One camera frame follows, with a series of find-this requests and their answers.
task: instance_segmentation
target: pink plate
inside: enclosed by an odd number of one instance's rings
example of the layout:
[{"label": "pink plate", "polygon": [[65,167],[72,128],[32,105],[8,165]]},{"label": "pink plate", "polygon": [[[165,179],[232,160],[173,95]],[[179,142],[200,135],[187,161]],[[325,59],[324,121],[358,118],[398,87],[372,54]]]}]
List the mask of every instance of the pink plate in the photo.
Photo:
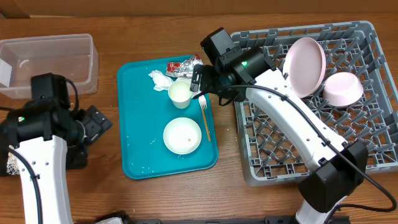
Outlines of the pink plate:
[{"label": "pink plate", "polygon": [[348,106],[357,102],[363,94],[363,86],[354,74],[339,72],[325,81],[323,98],[332,106]]},{"label": "pink plate", "polygon": [[325,76],[325,53],[314,39],[304,37],[296,41],[287,52],[283,74],[286,81],[300,98],[313,93]]}]

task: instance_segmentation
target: crumpled napkin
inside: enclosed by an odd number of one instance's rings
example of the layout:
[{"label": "crumpled napkin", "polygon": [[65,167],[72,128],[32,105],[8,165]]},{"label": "crumpled napkin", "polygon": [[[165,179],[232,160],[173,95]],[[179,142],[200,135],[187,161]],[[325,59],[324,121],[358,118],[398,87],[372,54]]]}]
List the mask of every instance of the crumpled napkin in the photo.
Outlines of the crumpled napkin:
[{"label": "crumpled napkin", "polygon": [[154,90],[156,91],[169,90],[170,85],[173,83],[173,80],[170,77],[165,76],[158,70],[152,71],[148,76],[153,79],[155,83]]}]

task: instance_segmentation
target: wooden table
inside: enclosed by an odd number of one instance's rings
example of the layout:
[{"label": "wooden table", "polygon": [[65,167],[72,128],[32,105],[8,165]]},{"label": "wooden table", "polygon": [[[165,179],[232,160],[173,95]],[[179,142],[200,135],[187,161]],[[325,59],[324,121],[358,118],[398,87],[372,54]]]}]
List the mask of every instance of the wooden table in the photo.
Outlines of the wooden table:
[{"label": "wooden table", "polygon": [[[213,116],[220,158],[210,170],[134,181],[122,170],[118,129],[116,74],[128,62],[200,54],[200,41],[223,26],[228,32],[345,21],[371,21],[380,38],[391,72],[398,82],[398,14],[268,14],[256,16],[99,17],[74,19],[0,20],[0,39],[60,34],[91,34],[99,53],[99,87],[81,96],[81,107],[96,105],[114,126],[93,146],[87,168],[67,172],[73,219],[92,220],[126,210],[133,218],[163,220],[210,218],[263,218],[293,215],[302,196],[295,184],[250,187],[242,175],[234,107],[219,107]],[[19,108],[25,100],[0,96],[0,105]],[[5,118],[0,112],[0,120]],[[373,177],[398,197],[396,173]],[[365,182],[346,199],[377,207],[390,202]],[[376,213],[346,208],[353,223],[398,223],[398,212]],[[0,223],[24,223],[19,177],[0,180]]]}]

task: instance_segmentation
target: food wrapper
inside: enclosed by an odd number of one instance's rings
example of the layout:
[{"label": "food wrapper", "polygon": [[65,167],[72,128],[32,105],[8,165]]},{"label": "food wrapper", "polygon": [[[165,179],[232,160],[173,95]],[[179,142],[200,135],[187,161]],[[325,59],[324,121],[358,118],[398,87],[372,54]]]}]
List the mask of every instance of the food wrapper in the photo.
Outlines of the food wrapper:
[{"label": "food wrapper", "polygon": [[166,75],[170,77],[187,77],[192,78],[193,67],[195,65],[203,65],[199,55],[194,55],[182,63],[170,62],[167,64]]}]

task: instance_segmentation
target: small white cup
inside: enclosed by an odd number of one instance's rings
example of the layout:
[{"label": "small white cup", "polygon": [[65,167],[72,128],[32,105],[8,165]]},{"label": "small white cup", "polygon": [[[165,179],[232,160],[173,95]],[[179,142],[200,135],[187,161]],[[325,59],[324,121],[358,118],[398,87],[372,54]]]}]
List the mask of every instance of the small white cup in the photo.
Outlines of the small white cup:
[{"label": "small white cup", "polygon": [[186,108],[191,102],[192,92],[186,81],[175,81],[170,85],[169,97],[178,109]]}]

